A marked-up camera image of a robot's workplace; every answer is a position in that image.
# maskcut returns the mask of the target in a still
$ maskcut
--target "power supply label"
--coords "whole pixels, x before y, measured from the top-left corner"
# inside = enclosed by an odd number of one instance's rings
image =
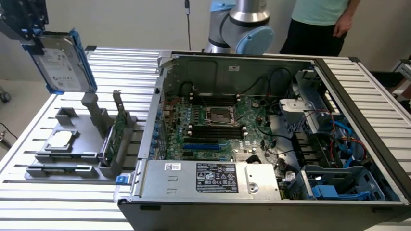
[[[198,163],[197,190],[199,193],[239,193],[237,165]]]

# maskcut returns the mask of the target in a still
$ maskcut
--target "motherboard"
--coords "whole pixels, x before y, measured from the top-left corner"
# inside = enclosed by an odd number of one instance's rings
[[[170,97],[166,159],[251,162],[258,156],[258,162],[269,163],[271,104],[262,97]]]

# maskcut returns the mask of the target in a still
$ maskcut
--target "white wall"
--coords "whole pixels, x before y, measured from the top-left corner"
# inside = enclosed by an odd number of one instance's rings
[[[48,0],[50,31],[79,30],[84,45],[187,49],[183,0]],[[205,47],[211,0],[191,0],[193,48]],[[277,53],[287,37],[295,0],[270,0]],[[411,1],[363,0],[342,55],[357,56],[371,69],[390,69],[411,54]],[[40,80],[19,42],[0,35],[3,79]]]

